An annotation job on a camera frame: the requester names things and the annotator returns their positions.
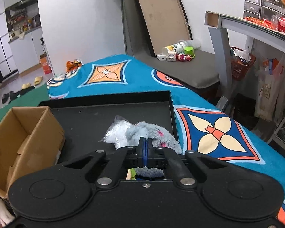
red package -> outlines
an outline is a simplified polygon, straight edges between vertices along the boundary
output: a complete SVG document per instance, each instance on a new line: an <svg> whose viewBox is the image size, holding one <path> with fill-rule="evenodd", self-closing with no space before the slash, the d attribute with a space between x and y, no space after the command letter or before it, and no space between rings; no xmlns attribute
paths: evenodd
<svg viewBox="0 0 285 228"><path fill-rule="evenodd" d="M256 18L252 18L252 17L245 17L244 19L247 21L253 22L259 26L263 26L263 27L266 27L268 29L273 29L273 26L271 25L271 21L269 21L269 20L266 20L266 19L260 20L260 19L256 19Z"/></svg>

pink toy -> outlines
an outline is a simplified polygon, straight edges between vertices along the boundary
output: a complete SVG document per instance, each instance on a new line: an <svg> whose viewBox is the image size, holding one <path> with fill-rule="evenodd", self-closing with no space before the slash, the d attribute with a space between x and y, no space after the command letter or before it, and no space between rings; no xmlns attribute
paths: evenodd
<svg viewBox="0 0 285 228"><path fill-rule="evenodd" d="M187 60L188 62L190 62L190 61L192 60L192 57L191 57L190 55L187 55L187 56L186 56L186 60Z"/></svg>
<svg viewBox="0 0 285 228"><path fill-rule="evenodd" d="M180 53L176 55L178 61L184 62L186 60L186 55L184 53Z"/></svg>

cylindrical container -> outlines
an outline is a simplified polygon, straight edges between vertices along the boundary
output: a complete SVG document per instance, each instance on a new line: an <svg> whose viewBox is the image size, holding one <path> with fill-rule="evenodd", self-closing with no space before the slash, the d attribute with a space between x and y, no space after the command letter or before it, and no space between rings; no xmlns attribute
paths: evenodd
<svg viewBox="0 0 285 228"><path fill-rule="evenodd" d="M198 39L193 40L180 40L180 42L183 42L187 46L193 47L195 50L201 47L201 42Z"/></svg>
<svg viewBox="0 0 285 228"><path fill-rule="evenodd" d="M275 14L272 16L271 24L274 30L285 33L285 18L282 15Z"/></svg>
<svg viewBox="0 0 285 228"><path fill-rule="evenodd" d="M179 43L174 44L174 45L169 45L169 46L163 47L162 54L165 56L168 56L169 51L175 51L177 54L183 53L184 48L187 46L188 45L186 42L179 42Z"/></svg>

gray cushion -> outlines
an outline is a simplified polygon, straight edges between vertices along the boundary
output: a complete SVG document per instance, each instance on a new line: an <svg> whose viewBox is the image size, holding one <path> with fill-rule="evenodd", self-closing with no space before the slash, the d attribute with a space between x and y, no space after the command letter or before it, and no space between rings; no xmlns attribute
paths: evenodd
<svg viewBox="0 0 285 228"><path fill-rule="evenodd" d="M214 54L196 50L195 58L191 62L159 61L150 54L135 1L123 0L123 12L128 55L197 89L210 87L219 82Z"/></svg>

red basket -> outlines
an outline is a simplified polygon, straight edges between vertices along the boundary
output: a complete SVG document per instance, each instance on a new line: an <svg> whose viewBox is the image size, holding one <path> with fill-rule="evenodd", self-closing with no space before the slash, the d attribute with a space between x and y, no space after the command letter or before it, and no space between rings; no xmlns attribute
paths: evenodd
<svg viewBox="0 0 285 228"><path fill-rule="evenodd" d="M231 47L232 49L242 50L240 48ZM249 66L243 65L237 61L231 60L231 73L232 78L237 81L241 81L245 75L247 74L247 71L253 66L253 64L256 61L256 57L253 54L249 54L251 56L251 64Z"/></svg>

